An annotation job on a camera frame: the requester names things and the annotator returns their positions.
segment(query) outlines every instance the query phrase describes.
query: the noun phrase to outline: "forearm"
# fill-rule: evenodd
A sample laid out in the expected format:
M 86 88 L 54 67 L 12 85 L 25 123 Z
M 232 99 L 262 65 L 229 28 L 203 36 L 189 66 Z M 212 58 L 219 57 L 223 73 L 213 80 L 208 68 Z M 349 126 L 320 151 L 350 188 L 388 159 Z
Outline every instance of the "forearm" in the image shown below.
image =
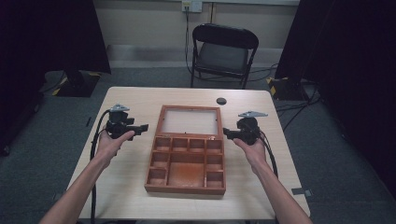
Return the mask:
M 256 170 L 279 223 L 312 223 L 305 211 L 277 179 L 268 163 L 261 163 Z
M 41 219 L 40 223 L 75 224 L 96 180 L 105 167 L 106 163 L 101 158 L 95 157 L 90 161 L 64 196 Z

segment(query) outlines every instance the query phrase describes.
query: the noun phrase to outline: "camera mount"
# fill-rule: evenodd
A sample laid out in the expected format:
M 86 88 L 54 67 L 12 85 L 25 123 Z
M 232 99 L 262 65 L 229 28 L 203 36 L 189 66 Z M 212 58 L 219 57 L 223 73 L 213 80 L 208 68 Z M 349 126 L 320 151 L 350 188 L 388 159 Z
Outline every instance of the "camera mount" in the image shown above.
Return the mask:
M 236 122 L 236 127 L 240 131 L 231 131 L 229 129 L 223 128 L 223 133 L 227 135 L 227 139 L 239 138 L 251 146 L 261 136 L 261 130 L 255 118 L 267 116 L 268 114 L 255 111 L 248 111 L 239 114 L 238 117 L 242 117 L 242 119 Z
M 131 126 L 134 124 L 134 118 L 128 118 L 128 114 L 124 112 L 128 110 L 130 110 L 129 107 L 120 104 L 116 104 L 109 109 L 106 131 L 111 138 L 119 138 L 129 131 L 134 131 L 134 135 L 141 135 L 149 129 L 148 124 Z M 134 140 L 134 136 L 128 139 L 128 141 L 132 140 Z

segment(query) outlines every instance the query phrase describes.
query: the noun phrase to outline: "metal clip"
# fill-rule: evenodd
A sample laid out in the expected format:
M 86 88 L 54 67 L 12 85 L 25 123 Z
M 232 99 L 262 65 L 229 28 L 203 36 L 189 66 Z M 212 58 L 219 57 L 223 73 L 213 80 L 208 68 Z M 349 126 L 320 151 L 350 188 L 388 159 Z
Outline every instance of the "metal clip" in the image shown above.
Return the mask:
M 242 117 L 242 118 L 268 117 L 268 114 L 255 112 L 255 111 L 248 111 L 238 115 L 238 117 Z
M 129 110 L 129 107 L 126 107 L 125 105 L 120 105 L 120 104 L 116 104 L 110 108 L 110 112 L 121 112 L 121 111 L 128 111 L 128 110 Z

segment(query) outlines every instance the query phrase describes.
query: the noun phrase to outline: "chair backrest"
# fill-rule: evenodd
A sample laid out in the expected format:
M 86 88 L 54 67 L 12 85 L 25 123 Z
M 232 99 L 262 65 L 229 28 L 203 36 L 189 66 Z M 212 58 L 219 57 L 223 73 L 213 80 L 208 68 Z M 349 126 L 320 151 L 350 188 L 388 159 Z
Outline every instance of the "chair backrest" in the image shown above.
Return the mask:
M 240 49 L 256 49 L 259 39 L 249 30 L 205 23 L 198 25 L 192 31 L 192 39 L 200 42 L 235 47 Z

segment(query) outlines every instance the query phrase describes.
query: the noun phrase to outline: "wall outlet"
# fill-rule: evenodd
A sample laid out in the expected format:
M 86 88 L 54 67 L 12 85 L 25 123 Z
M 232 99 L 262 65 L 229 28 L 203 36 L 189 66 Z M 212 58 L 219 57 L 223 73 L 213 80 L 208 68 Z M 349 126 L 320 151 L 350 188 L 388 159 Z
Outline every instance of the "wall outlet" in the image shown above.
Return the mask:
M 186 11 L 186 8 L 189 11 L 192 11 L 191 1 L 181 1 L 181 11 Z
M 202 12 L 202 1 L 181 1 L 181 11 Z

